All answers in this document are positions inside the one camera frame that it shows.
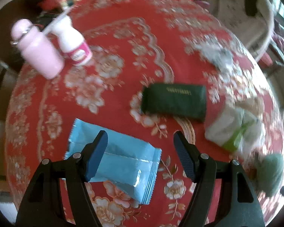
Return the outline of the teal cloth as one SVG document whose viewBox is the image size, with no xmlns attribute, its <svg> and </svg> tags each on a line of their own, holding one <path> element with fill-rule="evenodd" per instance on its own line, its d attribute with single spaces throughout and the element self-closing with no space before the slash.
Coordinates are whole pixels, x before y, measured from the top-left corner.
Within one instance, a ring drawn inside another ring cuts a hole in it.
<svg viewBox="0 0 284 227">
<path fill-rule="evenodd" d="M 284 174 L 284 159 L 282 154 L 265 155 L 257 164 L 257 188 L 272 197 L 278 192 Z"/>
</svg>

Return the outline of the green white plastic wrapper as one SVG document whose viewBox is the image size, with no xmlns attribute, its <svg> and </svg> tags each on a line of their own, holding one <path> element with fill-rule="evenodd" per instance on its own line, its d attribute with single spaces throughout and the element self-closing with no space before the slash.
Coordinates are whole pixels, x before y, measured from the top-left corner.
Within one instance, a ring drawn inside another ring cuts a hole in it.
<svg viewBox="0 0 284 227">
<path fill-rule="evenodd" d="M 226 105 L 205 129 L 205 138 L 231 154 L 247 157 L 264 142 L 264 124 L 246 109 Z"/>
</svg>

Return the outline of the blue snack wrapper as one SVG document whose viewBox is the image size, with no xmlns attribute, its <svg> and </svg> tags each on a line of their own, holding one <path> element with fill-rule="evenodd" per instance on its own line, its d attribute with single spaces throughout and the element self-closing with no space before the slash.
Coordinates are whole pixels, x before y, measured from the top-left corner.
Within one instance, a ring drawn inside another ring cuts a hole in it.
<svg viewBox="0 0 284 227">
<path fill-rule="evenodd" d="M 75 119 L 65 159 L 81 152 L 104 130 L 108 145 L 99 167 L 88 182 L 112 182 L 139 204 L 149 204 L 155 186 L 162 150 L 141 139 Z"/>
</svg>

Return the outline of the dark green packet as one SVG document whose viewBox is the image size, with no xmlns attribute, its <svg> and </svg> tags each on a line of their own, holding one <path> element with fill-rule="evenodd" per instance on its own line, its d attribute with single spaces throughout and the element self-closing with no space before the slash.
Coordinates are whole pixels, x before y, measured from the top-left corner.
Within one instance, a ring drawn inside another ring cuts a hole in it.
<svg viewBox="0 0 284 227">
<path fill-rule="evenodd" d="M 207 88 L 204 85 L 153 83 L 143 88 L 140 109 L 145 114 L 173 115 L 203 122 Z"/>
</svg>

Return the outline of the white tissue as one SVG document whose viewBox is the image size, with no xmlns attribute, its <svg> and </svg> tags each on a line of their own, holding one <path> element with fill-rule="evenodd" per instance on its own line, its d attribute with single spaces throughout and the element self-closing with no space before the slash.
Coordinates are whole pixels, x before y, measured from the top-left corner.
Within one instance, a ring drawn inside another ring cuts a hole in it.
<svg viewBox="0 0 284 227">
<path fill-rule="evenodd" d="M 222 73 L 230 73 L 233 70 L 233 54 L 230 50 L 218 44 L 201 43 L 196 45 L 202 59 L 205 59 Z"/>
</svg>

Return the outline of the red floral tablecloth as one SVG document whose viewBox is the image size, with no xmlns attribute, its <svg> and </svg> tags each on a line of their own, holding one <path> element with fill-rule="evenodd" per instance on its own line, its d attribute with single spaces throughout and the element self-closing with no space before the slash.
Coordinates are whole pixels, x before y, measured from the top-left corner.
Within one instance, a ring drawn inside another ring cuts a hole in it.
<svg viewBox="0 0 284 227">
<path fill-rule="evenodd" d="M 177 226 L 194 191 L 173 146 L 181 130 L 215 160 L 230 154 L 204 137 L 204 125 L 186 118 L 140 113 L 141 91 L 154 82 L 207 87 L 207 122 L 225 103 L 257 97 L 264 122 L 262 154 L 284 154 L 284 128 L 277 103 L 259 66 L 215 17 L 190 0 L 82 0 L 71 13 L 74 27 L 93 52 L 92 61 L 65 63 L 52 80 L 25 64 L 6 119 L 7 180 L 20 205 L 44 158 L 63 159 L 76 118 L 127 134 L 162 150 L 151 201 L 141 205 L 111 182 L 87 185 L 103 226 Z M 222 73 L 195 46 L 218 44 L 233 54 Z"/>
</svg>

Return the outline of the pink bottle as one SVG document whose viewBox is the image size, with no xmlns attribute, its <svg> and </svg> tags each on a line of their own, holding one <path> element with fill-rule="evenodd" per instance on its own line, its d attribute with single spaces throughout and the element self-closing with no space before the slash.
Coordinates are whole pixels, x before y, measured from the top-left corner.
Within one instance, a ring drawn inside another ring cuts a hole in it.
<svg viewBox="0 0 284 227">
<path fill-rule="evenodd" d="M 28 19 L 15 22 L 11 37 L 23 59 L 44 78 L 53 79 L 64 68 L 64 60 L 58 50 Z"/>
</svg>

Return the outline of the white pink-label bottle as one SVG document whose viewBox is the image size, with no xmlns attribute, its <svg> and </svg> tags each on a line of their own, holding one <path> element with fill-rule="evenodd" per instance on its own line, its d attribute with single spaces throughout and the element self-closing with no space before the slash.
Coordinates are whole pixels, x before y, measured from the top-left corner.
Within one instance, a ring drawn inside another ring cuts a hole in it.
<svg viewBox="0 0 284 227">
<path fill-rule="evenodd" d="M 73 27 L 68 16 L 70 8 L 54 18 L 42 31 L 44 35 L 52 33 L 58 39 L 62 53 L 74 66 L 82 66 L 91 60 L 93 54 L 84 36 Z"/>
</svg>

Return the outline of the beige coat on chair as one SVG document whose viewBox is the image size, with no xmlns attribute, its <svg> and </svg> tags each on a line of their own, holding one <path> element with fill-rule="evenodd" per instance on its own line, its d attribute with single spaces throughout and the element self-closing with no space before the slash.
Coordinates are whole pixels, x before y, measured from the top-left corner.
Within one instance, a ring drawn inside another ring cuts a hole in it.
<svg viewBox="0 0 284 227">
<path fill-rule="evenodd" d="M 269 0 L 210 0 L 210 12 L 240 40 L 255 61 L 261 59 L 274 29 Z"/>
</svg>

